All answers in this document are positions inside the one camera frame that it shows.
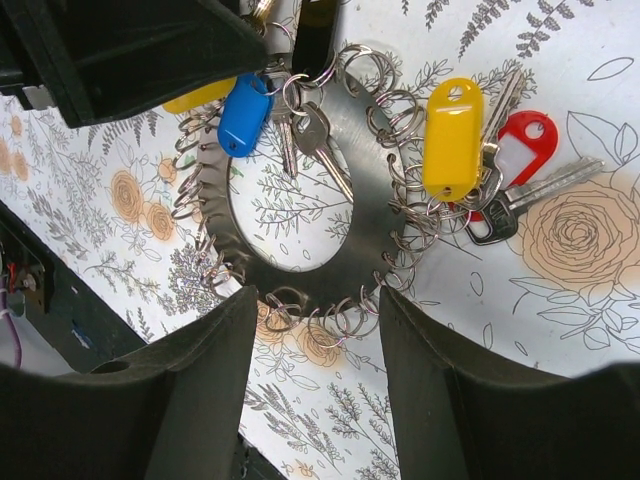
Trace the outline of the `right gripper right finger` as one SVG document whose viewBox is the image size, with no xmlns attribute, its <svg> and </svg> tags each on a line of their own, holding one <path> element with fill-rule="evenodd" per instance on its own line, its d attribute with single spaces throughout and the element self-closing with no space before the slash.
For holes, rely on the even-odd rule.
<svg viewBox="0 0 640 480">
<path fill-rule="evenodd" d="M 566 378 L 500 356 L 396 290 L 379 326 L 405 479 L 635 479 L 639 367 Z"/>
</svg>

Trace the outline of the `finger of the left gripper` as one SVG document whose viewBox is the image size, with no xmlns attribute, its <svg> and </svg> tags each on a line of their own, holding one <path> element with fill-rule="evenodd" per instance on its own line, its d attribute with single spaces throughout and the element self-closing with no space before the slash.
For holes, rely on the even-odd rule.
<svg viewBox="0 0 640 480">
<path fill-rule="evenodd" d="M 265 66 L 236 1 L 1 3 L 1 92 L 67 126 L 123 120 Z"/>
</svg>

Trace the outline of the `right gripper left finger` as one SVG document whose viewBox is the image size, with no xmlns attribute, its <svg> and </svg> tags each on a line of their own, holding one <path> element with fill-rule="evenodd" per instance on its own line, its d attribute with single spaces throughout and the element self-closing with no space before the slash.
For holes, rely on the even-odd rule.
<svg viewBox="0 0 640 480">
<path fill-rule="evenodd" d="M 1 369 L 5 479 L 227 479 L 257 324 L 247 286 L 93 371 Z"/>
</svg>

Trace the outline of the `yellow key tag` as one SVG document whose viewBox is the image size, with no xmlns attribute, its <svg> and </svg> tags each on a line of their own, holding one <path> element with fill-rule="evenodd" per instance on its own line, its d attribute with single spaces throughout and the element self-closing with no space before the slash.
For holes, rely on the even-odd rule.
<svg viewBox="0 0 640 480">
<path fill-rule="evenodd" d="M 444 81 L 426 105 L 422 181 L 429 195 L 462 200 L 477 185 L 484 100 L 468 78 Z"/>
<path fill-rule="evenodd" d="M 235 87 L 237 78 L 218 80 L 162 104 L 171 114 L 182 114 L 197 107 L 225 98 Z"/>
</svg>

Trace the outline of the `blue key tag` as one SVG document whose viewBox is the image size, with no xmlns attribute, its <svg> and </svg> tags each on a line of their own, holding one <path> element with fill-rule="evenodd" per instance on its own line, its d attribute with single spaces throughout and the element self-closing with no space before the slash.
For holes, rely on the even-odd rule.
<svg viewBox="0 0 640 480">
<path fill-rule="evenodd" d="M 218 125 L 218 143 L 231 157 L 247 157 L 254 149 L 267 119 L 272 97 L 264 81 L 254 73 L 237 77 L 226 98 Z"/>
</svg>

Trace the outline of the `black key tag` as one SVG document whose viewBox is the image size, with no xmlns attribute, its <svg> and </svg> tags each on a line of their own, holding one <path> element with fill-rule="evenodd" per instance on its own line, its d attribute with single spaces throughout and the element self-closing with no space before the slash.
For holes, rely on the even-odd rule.
<svg viewBox="0 0 640 480">
<path fill-rule="evenodd" d="M 318 80 L 333 60 L 339 7 L 338 0 L 301 2 L 291 68 L 303 80 Z"/>
</svg>

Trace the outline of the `yellow key tag top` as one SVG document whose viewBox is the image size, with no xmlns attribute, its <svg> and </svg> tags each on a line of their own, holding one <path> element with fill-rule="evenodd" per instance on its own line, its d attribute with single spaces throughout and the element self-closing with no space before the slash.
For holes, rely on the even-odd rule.
<svg viewBox="0 0 640 480">
<path fill-rule="evenodd" d="M 484 100 L 468 78 L 444 81 L 426 105 L 422 181 L 429 195 L 462 200 L 477 185 Z"/>
</svg>

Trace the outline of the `red key tag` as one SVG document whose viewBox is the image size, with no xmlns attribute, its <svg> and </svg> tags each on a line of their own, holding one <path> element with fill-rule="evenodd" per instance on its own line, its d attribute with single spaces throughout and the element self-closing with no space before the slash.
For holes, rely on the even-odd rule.
<svg viewBox="0 0 640 480">
<path fill-rule="evenodd" d="M 483 147 L 485 172 L 479 187 L 484 206 L 471 212 L 454 231 L 464 231 L 477 245 L 489 245 L 512 238 L 518 231 L 518 217 L 508 210 L 501 189 L 521 186 L 554 155 L 558 129 L 547 115 L 533 110 L 509 116 L 497 137 Z"/>
</svg>

